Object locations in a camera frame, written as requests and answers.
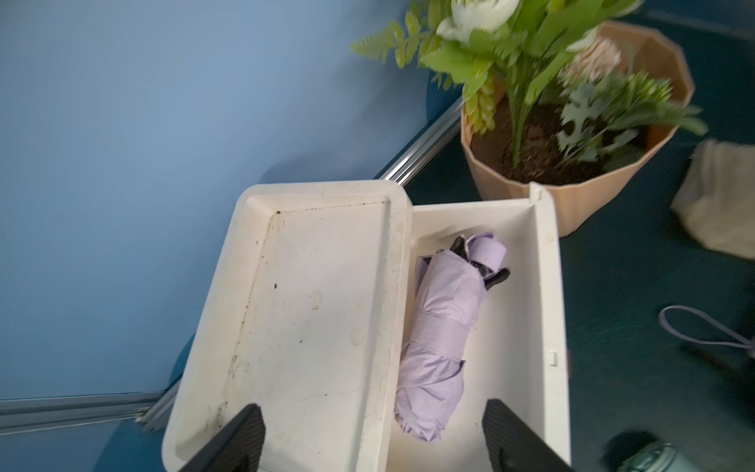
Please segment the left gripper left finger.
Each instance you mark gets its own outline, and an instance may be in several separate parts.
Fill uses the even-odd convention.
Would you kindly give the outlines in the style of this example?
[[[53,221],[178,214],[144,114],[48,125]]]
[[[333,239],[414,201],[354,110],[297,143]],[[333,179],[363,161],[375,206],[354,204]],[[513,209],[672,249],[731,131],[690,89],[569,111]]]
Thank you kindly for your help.
[[[261,407],[248,404],[180,471],[255,472],[266,432]]]

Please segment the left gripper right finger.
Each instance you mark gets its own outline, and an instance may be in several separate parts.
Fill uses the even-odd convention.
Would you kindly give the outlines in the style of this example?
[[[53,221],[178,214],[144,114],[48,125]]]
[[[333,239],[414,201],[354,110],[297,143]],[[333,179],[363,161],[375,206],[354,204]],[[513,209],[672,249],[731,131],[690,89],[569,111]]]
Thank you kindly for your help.
[[[487,401],[482,428],[493,471],[573,471],[500,399]]]

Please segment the white drawer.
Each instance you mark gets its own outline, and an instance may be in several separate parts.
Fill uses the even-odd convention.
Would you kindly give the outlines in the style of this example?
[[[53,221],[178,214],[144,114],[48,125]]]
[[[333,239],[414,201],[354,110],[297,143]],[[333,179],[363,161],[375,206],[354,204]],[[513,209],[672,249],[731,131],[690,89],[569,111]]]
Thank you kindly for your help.
[[[458,235],[491,232],[511,275],[491,289],[465,346],[464,393],[438,442],[391,430],[389,471],[489,471],[482,420],[501,400],[564,463],[571,461],[568,357],[556,208],[539,184],[525,199],[415,206],[412,257]]]

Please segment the lilac umbrella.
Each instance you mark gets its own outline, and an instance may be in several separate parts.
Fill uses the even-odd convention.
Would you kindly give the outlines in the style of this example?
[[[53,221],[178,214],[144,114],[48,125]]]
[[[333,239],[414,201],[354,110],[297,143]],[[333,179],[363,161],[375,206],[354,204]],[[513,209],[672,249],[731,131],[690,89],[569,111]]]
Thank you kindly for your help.
[[[465,346],[488,291],[506,281],[507,249],[490,232],[460,235],[418,259],[410,330],[402,346],[394,416],[423,442],[442,438],[464,391]]]
[[[754,321],[724,320],[686,305],[668,305],[657,314],[660,327],[670,336],[698,348],[727,348],[754,359]]]

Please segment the mint green umbrella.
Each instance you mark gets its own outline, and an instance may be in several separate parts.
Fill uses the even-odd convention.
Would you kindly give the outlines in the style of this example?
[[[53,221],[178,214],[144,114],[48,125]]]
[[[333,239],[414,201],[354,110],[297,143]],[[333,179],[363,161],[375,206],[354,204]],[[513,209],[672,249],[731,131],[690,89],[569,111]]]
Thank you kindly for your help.
[[[654,442],[627,458],[618,472],[702,472],[670,442]]]

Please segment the white drawer cabinet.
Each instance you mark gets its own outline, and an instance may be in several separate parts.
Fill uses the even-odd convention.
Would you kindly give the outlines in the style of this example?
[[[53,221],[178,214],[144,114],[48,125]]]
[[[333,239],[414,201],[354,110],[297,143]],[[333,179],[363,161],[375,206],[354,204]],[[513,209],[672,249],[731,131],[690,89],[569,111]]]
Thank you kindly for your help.
[[[377,180],[240,197],[164,436],[167,470],[257,404],[261,470],[389,471],[415,207]]]

